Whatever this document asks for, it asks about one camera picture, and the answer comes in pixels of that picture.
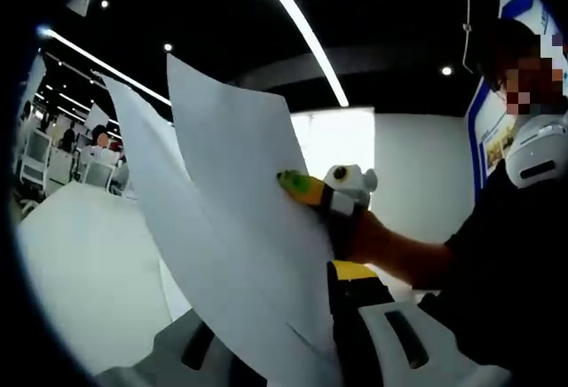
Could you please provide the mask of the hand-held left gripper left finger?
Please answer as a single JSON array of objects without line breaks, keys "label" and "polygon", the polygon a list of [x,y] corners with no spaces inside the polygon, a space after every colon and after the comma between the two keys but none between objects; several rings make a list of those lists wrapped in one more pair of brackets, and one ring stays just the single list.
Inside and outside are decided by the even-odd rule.
[{"label": "hand-held left gripper left finger", "polygon": [[95,376],[99,386],[266,386],[267,381],[230,351],[193,310],[154,337],[151,352],[131,367]]}]

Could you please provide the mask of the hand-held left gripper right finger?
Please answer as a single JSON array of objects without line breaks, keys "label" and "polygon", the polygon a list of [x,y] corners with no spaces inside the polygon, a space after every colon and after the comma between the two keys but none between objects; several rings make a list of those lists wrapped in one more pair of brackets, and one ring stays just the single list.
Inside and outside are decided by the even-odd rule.
[{"label": "hand-held left gripper right finger", "polygon": [[509,371],[466,357],[451,330],[416,304],[395,301],[368,267],[330,261],[327,284],[345,385],[509,385]]}]

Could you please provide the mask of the person's right hand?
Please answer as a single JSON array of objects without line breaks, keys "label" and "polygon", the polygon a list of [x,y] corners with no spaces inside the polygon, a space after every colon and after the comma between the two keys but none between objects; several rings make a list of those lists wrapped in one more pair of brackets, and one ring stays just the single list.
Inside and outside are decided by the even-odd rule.
[{"label": "person's right hand", "polygon": [[327,229],[334,257],[354,263],[376,262],[390,230],[368,209],[356,209],[350,216],[332,213]]}]

